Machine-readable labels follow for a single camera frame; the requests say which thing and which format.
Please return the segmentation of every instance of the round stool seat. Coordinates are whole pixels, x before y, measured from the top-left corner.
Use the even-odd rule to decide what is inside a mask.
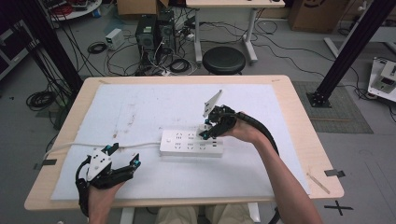
[[[208,50],[202,59],[204,68],[215,75],[235,75],[244,69],[243,53],[230,47],[215,47]]]

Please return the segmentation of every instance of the floor mat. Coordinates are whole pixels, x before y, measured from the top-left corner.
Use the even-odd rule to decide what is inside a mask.
[[[332,108],[312,107],[306,94],[314,92],[319,82],[292,82],[306,114],[317,133],[373,133],[344,87],[337,87],[329,99]]]

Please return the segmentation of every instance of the person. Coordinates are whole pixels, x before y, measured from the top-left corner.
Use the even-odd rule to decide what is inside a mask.
[[[239,119],[235,126],[224,134],[224,136],[226,135],[253,144],[259,152],[274,190],[279,214],[284,223],[322,223],[317,208],[289,168],[276,154],[270,141],[264,134]],[[106,223],[110,206],[114,200],[114,195],[121,186],[122,184],[107,190],[99,190],[90,187],[90,224]]]

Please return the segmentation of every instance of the white board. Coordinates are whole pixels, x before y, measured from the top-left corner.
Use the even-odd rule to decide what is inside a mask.
[[[300,181],[304,178],[288,128],[270,85],[102,85],[83,120],[76,142],[121,146],[160,142],[163,129],[191,130],[205,121],[204,103],[219,90],[218,105],[244,111],[262,122],[275,138],[281,159]],[[224,137],[222,158],[160,157],[159,146],[124,149],[112,155],[113,168],[140,153],[142,165],[117,199],[274,197],[268,175],[253,145]],[[76,200],[75,174],[93,147],[72,146],[52,200]]]

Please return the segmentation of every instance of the white power strip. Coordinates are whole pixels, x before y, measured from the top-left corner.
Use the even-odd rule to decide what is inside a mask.
[[[164,130],[162,156],[221,157],[223,143],[219,139],[204,140],[196,131]]]

